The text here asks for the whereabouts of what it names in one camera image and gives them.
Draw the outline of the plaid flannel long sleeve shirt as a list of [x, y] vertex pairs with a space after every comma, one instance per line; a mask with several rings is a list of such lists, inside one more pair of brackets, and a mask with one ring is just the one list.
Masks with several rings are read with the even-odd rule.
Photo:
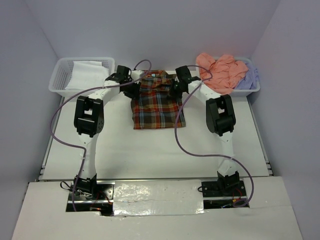
[[139, 98], [130, 103], [134, 130], [156, 130], [167, 128], [184, 128], [186, 120], [181, 113], [180, 98], [168, 98], [168, 93], [175, 74], [165, 70], [152, 70], [140, 81]]

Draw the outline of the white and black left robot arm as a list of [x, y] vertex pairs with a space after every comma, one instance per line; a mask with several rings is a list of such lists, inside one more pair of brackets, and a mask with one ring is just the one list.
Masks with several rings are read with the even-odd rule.
[[105, 124], [104, 107], [121, 92], [132, 99], [137, 98], [140, 79], [145, 73], [119, 65], [116, 72], [105, 79], [102, 88], [88, 96], [80, 95], [76, 100], [73, 123], [85, 152], [73, 188], [86, 199], [93, 199], [98, 194], [95, 159], [98, 136]]

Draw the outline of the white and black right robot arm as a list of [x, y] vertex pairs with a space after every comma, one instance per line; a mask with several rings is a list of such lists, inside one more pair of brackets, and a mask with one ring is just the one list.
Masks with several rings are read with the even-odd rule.
[[219, 192], [228, 196], [240, 183], [236, 162], [233, 160], [233, 132], [236, 117], [230, 95], [222, 95], [209, 88], [198, 76], [192, 76], [188, 66], [175, 69], [176, 79], [171, 84], [168, 96], [181, 99], [183, 93], [196, 97], [205, 106], [205, 122], [208, 130], [220, 142], [221, 153], [218, 157], [217, 180], [205, 183], [203, 193]]

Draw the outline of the orange crumpled shirt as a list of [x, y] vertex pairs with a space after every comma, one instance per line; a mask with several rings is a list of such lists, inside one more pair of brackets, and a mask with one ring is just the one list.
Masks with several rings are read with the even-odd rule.
[[249, 70], [243, 61], [235, 60], [229, 54], [216, 60], [207, 53], [201, 53], [196, 57], [196, 65], [201, 67], [199, 76], [205, 80], [205, 85], [221, 95], [232, 93]]

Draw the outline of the white folded cloth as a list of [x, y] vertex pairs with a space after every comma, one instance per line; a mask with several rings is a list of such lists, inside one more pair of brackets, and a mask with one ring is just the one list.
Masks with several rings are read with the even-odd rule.
[[100, 61], [74, 61], [71, 78], [65, 89], [85, 90], [102, 87], [109, 75], [109, 69], [102, 66]]

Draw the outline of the white plastic basket left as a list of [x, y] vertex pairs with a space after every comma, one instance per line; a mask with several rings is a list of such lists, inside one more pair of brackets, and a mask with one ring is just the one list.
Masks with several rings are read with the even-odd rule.
[[101, 87], [107, 77], [115, 71], [112, 57], [65, 57], [57, 61], [48, 89], [62, 97], [86, 89]]

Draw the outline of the white plastic basket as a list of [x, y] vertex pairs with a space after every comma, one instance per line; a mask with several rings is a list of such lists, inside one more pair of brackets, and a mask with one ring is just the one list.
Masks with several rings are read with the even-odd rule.
[[248, 60], [238, 60], [233, 55], [223, 54], [215, 59], [207, 53], [196, 57], [200, 66], [199, 76], [204, 84], [215, 92], [225, 95], [235, 91], [255, 91], [258, 89], [259, 74], [257, 68]]
[[86, 89], [101, 87], [107, 77], [115, 71], [112, 57], [65, 57], [57, 61], [48, 89], [62, 97]]

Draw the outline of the white plastic basket right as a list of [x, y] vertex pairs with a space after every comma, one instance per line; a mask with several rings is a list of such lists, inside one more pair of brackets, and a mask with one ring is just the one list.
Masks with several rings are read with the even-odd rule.
[[259, 74], [257, 68], [248, 60], [238, 60], [233, 55], [223, 54], [215, 59], [207, 53], [196, 57], [200, 66], [199, 76], [204, 84], [215, 92], [225, 95], [235, 91], [255, 91], [258, 89]]

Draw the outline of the lavender crumpled shirt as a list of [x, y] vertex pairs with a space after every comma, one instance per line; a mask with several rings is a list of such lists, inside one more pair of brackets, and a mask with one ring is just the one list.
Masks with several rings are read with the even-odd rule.
[[248, 71], [245, 73], [236, 86], [236, 90], [255, 90], [257, 88], [259, 79], [258, 69], [250, 62], [245, 62]]

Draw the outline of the silver foil tape panel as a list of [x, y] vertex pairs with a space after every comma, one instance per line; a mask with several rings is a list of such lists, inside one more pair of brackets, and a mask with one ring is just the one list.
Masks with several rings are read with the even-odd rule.
[[186, 216], [203, 214], [200, 180], [116, 181], [113, 215]]

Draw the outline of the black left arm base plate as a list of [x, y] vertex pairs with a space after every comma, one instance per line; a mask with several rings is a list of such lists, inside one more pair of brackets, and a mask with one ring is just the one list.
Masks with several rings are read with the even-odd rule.
[[97, 212], [102, 216], [113, 216], [114, 182], [98, 181], [93, 194], [76, 190], [74, 197], [72, 197], [71, 182], [61, 181], [59, 185], [69, 192], [65, 209], [67, 213], [74, 212], [75, 205], [77, 212]]

